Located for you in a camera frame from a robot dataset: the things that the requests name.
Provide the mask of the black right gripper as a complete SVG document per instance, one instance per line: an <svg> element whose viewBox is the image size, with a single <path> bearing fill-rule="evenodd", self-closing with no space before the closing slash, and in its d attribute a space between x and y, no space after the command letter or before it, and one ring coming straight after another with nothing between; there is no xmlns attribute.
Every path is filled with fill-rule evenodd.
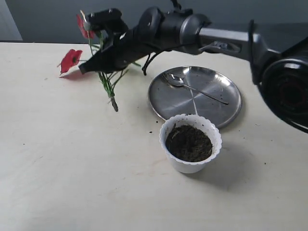
<svg viewBox="0 0 308 231"><path fill-rule="evenodd" d="M153 52L173 50L173 24L169 20L140 20L129 29L122 20L104 25L107 40L101 51L78 66L82 74L111 73Z"/></svg>

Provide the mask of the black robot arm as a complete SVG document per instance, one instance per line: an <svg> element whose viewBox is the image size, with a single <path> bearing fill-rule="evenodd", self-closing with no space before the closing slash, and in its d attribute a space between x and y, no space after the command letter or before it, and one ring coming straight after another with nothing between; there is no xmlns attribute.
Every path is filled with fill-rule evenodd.
<svg viewBox="0 0 308 231"><path fill-rule="evenodd" d="M121 71L143 57L150 63L165 51L221 53L248 61L252 82L268 108L288 125L308 130L307 23L215 24L177 3L166 13L146 9L133 28L116 8L91 13L86 22L95 33L106 31L107 38L79 66L81 73Z"/></svg>

